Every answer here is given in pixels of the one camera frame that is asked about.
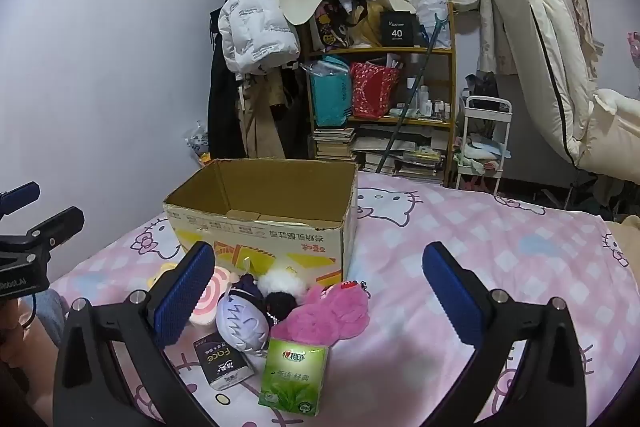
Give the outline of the person's left hand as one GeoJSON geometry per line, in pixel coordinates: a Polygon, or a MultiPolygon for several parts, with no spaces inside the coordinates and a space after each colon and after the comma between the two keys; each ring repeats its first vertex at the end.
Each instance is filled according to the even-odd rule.
{"type": "Polygon", "coordinates": [[[23,327],[23,310],[20,300],[12,299],[1,305],[1,361],[10,369],[21,369],[28,375],[28,351],[23,327]]]}

